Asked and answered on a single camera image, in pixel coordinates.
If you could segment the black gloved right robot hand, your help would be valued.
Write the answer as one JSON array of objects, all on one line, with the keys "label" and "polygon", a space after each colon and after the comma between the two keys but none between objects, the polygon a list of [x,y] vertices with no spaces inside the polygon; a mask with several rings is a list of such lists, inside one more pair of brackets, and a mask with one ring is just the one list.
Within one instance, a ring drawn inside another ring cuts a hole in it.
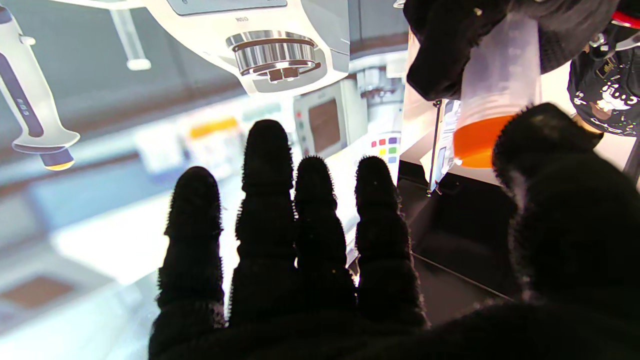
[{"label": "black gloved right robot hand", "polygon": [[493,169],[517,210],[508,242],[521,300],[428,328],[409,228],[384,160],[359,161],[359,284],[329,169],[293,173],[279,121],[247,135],[230,316],[218,184],[205,168],[174,187],[158,269],[150,360],[637,360],[639,193],[553,104],[515,116]]}]

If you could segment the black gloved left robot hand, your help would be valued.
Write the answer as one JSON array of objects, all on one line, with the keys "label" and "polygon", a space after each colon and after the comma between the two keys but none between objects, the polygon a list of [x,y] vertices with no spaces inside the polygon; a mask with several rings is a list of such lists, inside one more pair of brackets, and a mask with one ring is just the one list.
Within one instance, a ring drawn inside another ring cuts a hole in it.
[{"label": "black gloved left robot hand", "polygon": [[537,22],[545,75],[579,55],[619,6],[618,0],[407,0],[403,14],[420,45],[407,83],[426,101],[458,100],[471,50],[510,13]]}]

